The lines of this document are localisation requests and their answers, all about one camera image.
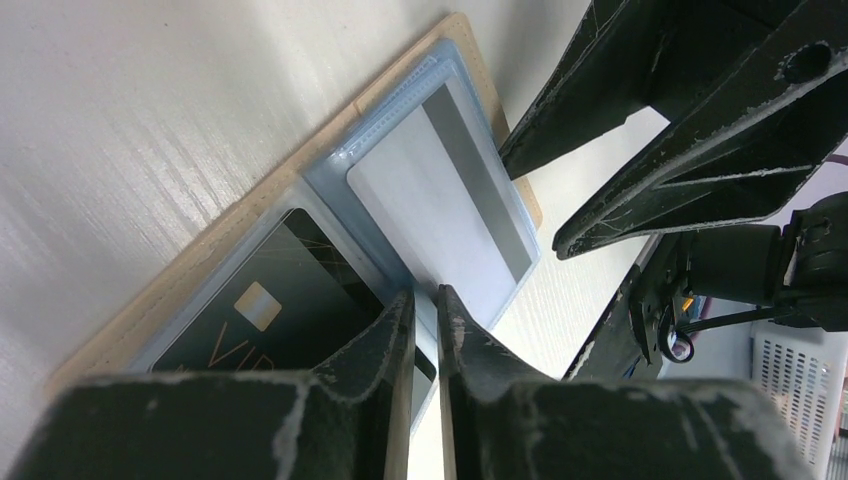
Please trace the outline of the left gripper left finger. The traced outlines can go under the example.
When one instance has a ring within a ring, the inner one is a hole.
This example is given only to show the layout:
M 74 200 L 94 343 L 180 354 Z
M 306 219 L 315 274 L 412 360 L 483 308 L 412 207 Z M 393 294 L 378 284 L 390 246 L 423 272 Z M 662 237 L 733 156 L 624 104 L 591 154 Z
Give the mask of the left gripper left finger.
M 402 479 L 415 298 L 310 370 L 94 377 L 47 409 L 12 479 Z

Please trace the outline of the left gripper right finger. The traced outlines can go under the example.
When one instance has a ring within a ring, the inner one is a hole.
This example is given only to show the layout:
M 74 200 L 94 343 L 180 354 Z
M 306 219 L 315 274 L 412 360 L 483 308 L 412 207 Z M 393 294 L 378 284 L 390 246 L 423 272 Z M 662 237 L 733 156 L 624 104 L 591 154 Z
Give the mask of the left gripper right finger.
M 551 379 L 437 294 L 448 479 L 809 479 L 771 402 L 724 380 Z

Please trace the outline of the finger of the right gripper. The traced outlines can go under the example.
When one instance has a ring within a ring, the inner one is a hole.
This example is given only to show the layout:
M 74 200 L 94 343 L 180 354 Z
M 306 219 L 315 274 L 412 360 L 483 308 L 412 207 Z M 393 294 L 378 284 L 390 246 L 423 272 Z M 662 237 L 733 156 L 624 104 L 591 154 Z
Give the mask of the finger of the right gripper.
M 556 233 L 560 259 L 762 220 L 847 137 L 843 1 L 681 1 L 647 104 L 667 127 Z
M 773 1 L 593 1 L 501 147 L 519 178 L 644 107 L 668 121 L 705 99 L 776 27 Z

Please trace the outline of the white striped card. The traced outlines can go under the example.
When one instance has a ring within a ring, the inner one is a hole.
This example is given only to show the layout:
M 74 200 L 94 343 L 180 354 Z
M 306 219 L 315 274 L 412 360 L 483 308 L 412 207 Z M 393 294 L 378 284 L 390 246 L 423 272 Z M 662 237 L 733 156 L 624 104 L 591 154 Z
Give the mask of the white striped card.
M 347 173 L 347 182 L 429 296 L 451 285 L 497 324 L 540 253 L 478 102 L 451 78 Z

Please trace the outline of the wooden card tray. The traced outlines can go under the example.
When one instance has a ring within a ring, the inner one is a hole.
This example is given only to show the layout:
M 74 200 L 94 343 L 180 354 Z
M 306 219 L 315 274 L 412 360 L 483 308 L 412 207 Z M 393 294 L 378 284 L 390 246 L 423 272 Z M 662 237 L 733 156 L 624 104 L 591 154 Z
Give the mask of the wooden card tray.
M 412 287 L 418 345 L 435 357 L 435 296 L 413 278 L 347 182 L 347 173 L 415 107 L 451 78 L 478 102 L 496 157 L 508 127 L 466 15 L 452 13 L 388 67 L 352 103 L 233 204 L 134 300 L 74 353 L 48 381 L 54 397 L 76 381 L 122 370 L 148 372 L 157 346 L 209 283 L 220 280 L 254 242 L 293 208 L 304 208 L 338 247 L 372 275 L 385 303 Z M 536 231 L 538 208 L 516 187 Z

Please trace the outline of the black striped card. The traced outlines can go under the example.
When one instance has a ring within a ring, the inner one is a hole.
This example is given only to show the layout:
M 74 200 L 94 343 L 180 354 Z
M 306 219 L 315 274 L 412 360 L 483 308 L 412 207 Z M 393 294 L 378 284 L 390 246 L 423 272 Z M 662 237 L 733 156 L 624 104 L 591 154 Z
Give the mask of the black striped card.
M 311 369 L 382 312 L 371 277 L 308 210 L 293 208 L 194 298 L 150 368 Z

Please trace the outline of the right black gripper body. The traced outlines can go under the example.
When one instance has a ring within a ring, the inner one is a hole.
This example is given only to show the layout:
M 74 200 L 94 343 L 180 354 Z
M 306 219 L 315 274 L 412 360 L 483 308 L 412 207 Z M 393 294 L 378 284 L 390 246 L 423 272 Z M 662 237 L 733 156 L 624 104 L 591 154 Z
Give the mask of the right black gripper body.
M 770 320 L 792 328 L 847 329 L 847 195 L 793 211 L 783 227 L 698 230 L 682 243 L 684 294 L 756 306 L 709 327 Z

